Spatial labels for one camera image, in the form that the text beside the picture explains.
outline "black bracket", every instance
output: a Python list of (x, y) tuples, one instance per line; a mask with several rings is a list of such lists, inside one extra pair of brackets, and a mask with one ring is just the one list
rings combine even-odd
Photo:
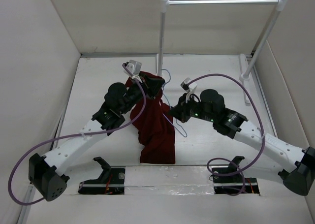
[(82, 183), (79, 194), (125, 194), (125, 167), (112, 167), (107, 179), (88, 180)]
[(67, 187), (68, 176), (59, 176), (56, 167), (50, 167), (45, 157), (34, 154), (29, 160), (29, 180), (47, 201), (58, 198)]
[[(243, 156), (235, 156), (235, 158), (233, 158), (232, 162), (235, 163), (236, 165), (239, 165), (240, 162), (242, 160), (244, 160), (245, 157)], [(231, 172), (235, 172), (237, 171), (237, 168), (230, 163), (228, 165), (228, 167), (226, 168), (213, 168), (213, 171), (217, 171), (220, 174), (228, 174)], [(236, 174), (234, 176), (227, 176), (227, 177), (222, 177), (222, 176), (218, 176), (216, 177), (216, 183), (241, 183), (242, 182), (242, 176), (241, 174)]]
[(97, 181), (100, 183), (106, 182), (110, 176), (112, 167), (101, 157), (93, 158), (94, 161), (97, 161), (103, 168), (102, 174), (97, 178)]
[(309, 147), (302, 152), (304, 153), (302, 160), (295, 162), (296, 169), (290, 173), (283, 170), (278, 175), (289, 190), (307, 196), (315, 179), (315, 149)]

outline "white floor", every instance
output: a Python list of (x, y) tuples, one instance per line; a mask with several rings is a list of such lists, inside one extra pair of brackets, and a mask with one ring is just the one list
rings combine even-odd
[[(156, 59), (152, 57), (132, 58), (142, 62), (142, 70), (156, 73)], [(122, 63), (130, 58), (81, 59), (73, 84), (61, 135), (76, 133), (91, 118), (104, 101), (108, 87), (115, 82), (125, 82)], [(184, 91), (180, 83), (187, 77), (194, 79), (208, 73), (223, 73), (238, 79), (239, 59), (236, 55), (171, 55), (164, 58), (164, 68), (172, 75), (172, 81), (165, 87), (165, 93), (172, 105)], [(262, 117), (265, 130), (273, 133), (261, 92), (251, 81), (251, 95)], [(200, 94), (204, 89), (215, 89), (223, 95), (226, 107), (246, 115), (257, 123), (251, 106), (244, 103), (243, 92), (234, 82), (220, 77), (203, 79), (198, 83)], [(164, 195), (150, 195), (148, 189), (128, 189), (125, 195), (78, 195), (77, 187), (68, 189), (53, 202), (42, 202), (31, 207), (28, 224), (43, 223), (313, 223), (304, 197), (289, 192), (283, 185), (259, 180), (261, 196), (243, 194), (238, 197), (211, 195), (211, 184), (207, 179), (205, 165), (214, 157), (232, 159), (236, 155), (254, 158), (257, 151), (221, 136), (212, 129), (212, 124), (190, 119), (184, 124), (188, 138), (176, 133), (176, 165), (184, 167), (139, 167), (140, 152), (137, 130), (129, 126), (113, 133), (94, 145), (76, 163), (103, 157), (113, 166), (130, 166), (126, 170), (126, 185), (168, 187), (160, 192)], [(263, 156), (260, 160), (269, 161)], [(209, 185), (209, 188), (184, 195), (187, 190), (177, 192), (174, 186), (182, 184)]]

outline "red towel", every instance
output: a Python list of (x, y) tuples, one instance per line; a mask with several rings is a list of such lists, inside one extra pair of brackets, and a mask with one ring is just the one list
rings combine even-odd
[[(147, 72), (142, 72), (152, 78), (160, 78)], [(132, 81), (127, 80), (126, 86), (130, 87)], [(155, 99), (147, 99), (146, 107), (138, 120), (133, 125), (139, 130), (139, 142), (145, 146), (141, 151), (140, 162), (154, 164), (175, 163), (175, 130), (164, 118), (163, 114), (173, 122), (173, 117), (167, 115), (170, 107), (163, 103), (162, 90)], [(138, 115), (143, 105), (139, 101), (131, 111), (130, 119)]]

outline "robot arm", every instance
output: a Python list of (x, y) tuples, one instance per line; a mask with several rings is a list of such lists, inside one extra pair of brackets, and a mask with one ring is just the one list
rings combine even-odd
[[(164, 79), (150, 78), (140, 72), (141, 63), (130, 60), (124, 64), (128, 75), (137, 79), (147, 98), (154, 98), (161, 90)], [(101, 157), (94, 158), (88, 164), (71, 166), (85, 151), (103, 140), (110, 133), (89, 135), (92, 131), (108, 131), (123, 124), (123, 115), (130, 111), (142, 98), (139, 86), (133, 84), (127, 88), (123, 83), (114, 83), (105, 95), (105, 102), (82, 128), (80, 137), (67, 140), (43, 156), (34, 154), (29, 160), (29, 180), (47, 201), (59, 197), (67, 186), (89, 179), (105, 182), (109, 178), (111, 167)]]
[[(282, 182), (294, 193), (308, 194), (315, 178), (314, 148), (309, 147), (302, 150), (268, 133), (261, 135), (260, 128), (244, 115), (226, 108), (223, 96), (215, 90), (204, 90), (200, 94), (200, 101), (195, 101), (196, 96), (193, 92), (196, 85), (188, 85), (189, 81), (188, 78), (181, 84), (187, 93), (179, 98), (178, 104), (170, 110), (170, 115), (182, 123), (187, 122), (191, 117), (212, 122), (213, 128), (218, 133), (245, 143), (258, 151), (261, 148), (262, 139), (265, 138), (263, 153), (275, 163), (264, 163), (258, 160), (252, 167), (244, 171), (244, 175)], [(240, 166), (248, 161), (240, 156), (235, 159)]]

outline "purple cable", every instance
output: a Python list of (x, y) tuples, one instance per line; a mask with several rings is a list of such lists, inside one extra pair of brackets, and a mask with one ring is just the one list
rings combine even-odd
[[(128, 69), (123, 65), (123, 68), (126, 70), (126, 72), (129, 74), (129, 75), (132, 75), (130, 73), (130, 71), (128, 71)], [(139, 117), (140, 115), (142, 114), (144, 108), (146, 107), (146, 94), (144, 93), (143, 91), (143, 88), (141, 87), (140, 83), (138, 82), (138, 80), (135, 80), (136, 84), (138, 85), (141, 93), (142, 93), (142, 96), (143, 96), (143, 105), (142, 105), (142, 108), (139, 112), (139, 114), (133, 118), (130, 122), (128, 122), (127, 124), (119, 127), (119, 128), (116, 128), (116, 129), (110, 129), (110, 130), (102, 130), (102, 131), (98, 131), (98, 132), (89, 132), (89, 133), (84, 133), (84, 135), (97, 135), (97, 134), (105, 134), (105, 133), (113, 133), (114, 131), (117, 131), (117, 130), (120, 130), (120, 129), (123, 129), (123, 128), (126, 128), (127, 126), (131, 125), (132, 123), (134, 123)], [(22, 205), (22, 206), (27, 206), (27, 205), (33, 205), (33, 204), (36, 204), (40, 201), (42, 201), (44, 198), (40, 198), (36, 201), (33, 201), (33, 202), (30, 202), (30, 203), (24, 203), (24, 202), (21, 202), (19, 201), (13, 194), (12, 192), (12, 180), (13, 180), (13, 176), (14, 176), (14, 173), (16, 172), (18, 166), (21, 164), (21, 162), (26, 158), (27, 155), (29, 155), (31, 152), (33, 152), (35, 149), (45, 145), (45, 144), (48, 144), (48, 143), (51, 143), (51, 142), (54, 142), (54, 141), (57, 141), (57, 140), (61, 140), (61, 139), (67, 139), (67, 138), (72, 138), (72, 137), (80, 137), (82, 136), (82, 134), (69, 134), (69, 135), (64, 135), (64, 136), (61, 136), (61, 137), (57, 137), (57, 138), (52, 138), (52, 139), (49, 139), (49, 140), (46, 140), (44, 142), (41, 142), (39, 144), (37, 144), (36, 146), (32, 147), (30, 150), (28, 150), (18, 161), (17, 163), (15, 164), (15, 166), (13, 167), (12, 171), (11, 171), (11, 174), (9, 176), (9, 181), (8, 181), (8, 192), (9, 192), (9, 195), (11, 197), (11, 199), (16, 202), (17, 204), (19, 205)]]
[[(229, 189), (229, 190), (241, 191), (241, 193), (247, 193), (246, 191), (242, 191), (241, 189), (234, 188), (234, 187), (229, 187), (229, 186), (222, 186), (221, 188), (222, 188), (223, 190), (224, 190), (224, 189)], [(227, 195), (229, 195), (229, 196), (237, 196), (237, 195), (239, 195), (240, 193), (230, 194), (230, 193), (225, 192), (225, 194), (227, 194)]]

